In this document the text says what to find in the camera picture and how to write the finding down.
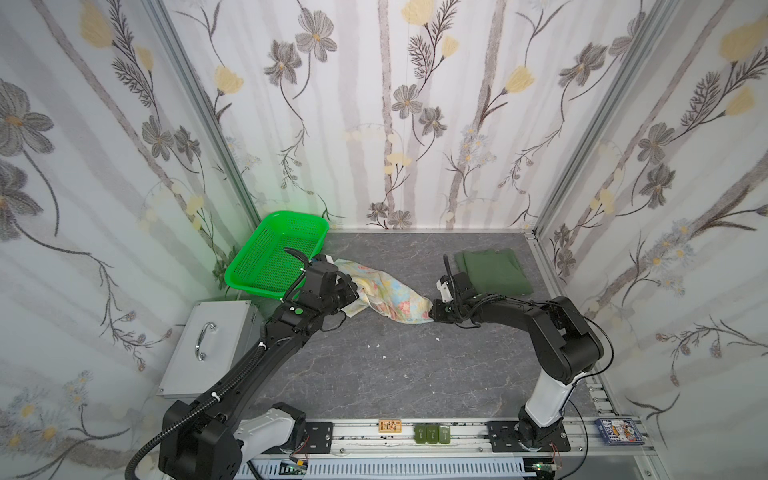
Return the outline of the floral pastel skirt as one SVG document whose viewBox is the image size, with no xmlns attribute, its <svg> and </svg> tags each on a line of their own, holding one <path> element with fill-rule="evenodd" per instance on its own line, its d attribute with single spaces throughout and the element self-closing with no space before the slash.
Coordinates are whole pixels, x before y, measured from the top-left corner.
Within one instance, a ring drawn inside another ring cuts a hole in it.
<svg viewBox="0 0 768 480">
<path fill-rule="evenodd" d="M 371 309 L 401 324 L 432 322 L 432 302 L 392 275 L 345 259 L 337 259 L 335 265 L 357 287 L 358 299 L 342 309 L 348 317 Z"/>
</svg>

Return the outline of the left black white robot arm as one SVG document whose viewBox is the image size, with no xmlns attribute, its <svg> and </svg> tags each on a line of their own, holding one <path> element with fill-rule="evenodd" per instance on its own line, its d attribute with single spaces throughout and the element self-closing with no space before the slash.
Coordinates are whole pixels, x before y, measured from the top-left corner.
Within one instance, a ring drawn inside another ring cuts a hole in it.
<svg viewBox="0 0 768 480">
<path fill-rule="evenodd" d="M 245 442 L 236 438 L 245 408 L 328 316 L 358 298 L 357 285 L 327 256 L 306 259 L 302 274 L 262 326 L 257 345 L 191 403 L 175 401 L 160 433 L 129 460 L 124 477 L 135 479 L 140 462 L 158 449 L 160 471 L 174 479 L 233 479 L 245 460 Z"/>
</svg>

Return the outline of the green skirt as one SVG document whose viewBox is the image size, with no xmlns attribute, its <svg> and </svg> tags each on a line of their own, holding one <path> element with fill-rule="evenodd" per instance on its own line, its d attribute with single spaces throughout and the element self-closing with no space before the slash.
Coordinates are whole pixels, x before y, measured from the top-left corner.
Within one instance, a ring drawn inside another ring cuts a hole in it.
<svg viewBox="0 0 768 480">
<path fill-rule="evenodd" d="M 479 293 L 511 297 L 533 293 L 533 286 L 512 249 L 460 251 L 454 259 Z"/>
</svg>

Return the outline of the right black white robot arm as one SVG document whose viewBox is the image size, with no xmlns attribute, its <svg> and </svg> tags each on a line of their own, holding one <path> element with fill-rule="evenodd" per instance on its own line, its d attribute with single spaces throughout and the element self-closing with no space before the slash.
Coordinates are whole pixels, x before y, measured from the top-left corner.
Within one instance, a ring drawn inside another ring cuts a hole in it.
<svg viewBox="0 0 768 480">
<path fill-rule="evenodd" d="M 485 324 L 523 331 L 541 367 L 533 393 L 521 407 L 515 437 L 521 447 L 538 451 L 564 433 L 564 409 L 579 381 L 604 356 L 604 346 L 573 302 L 559 296 L 535 302 L 501 294 L 480 294 L 465 272 L 451 270 L 437 282 L 440 298 L 429 316 L 437 323 L 477 329 Z"/>
</svg>

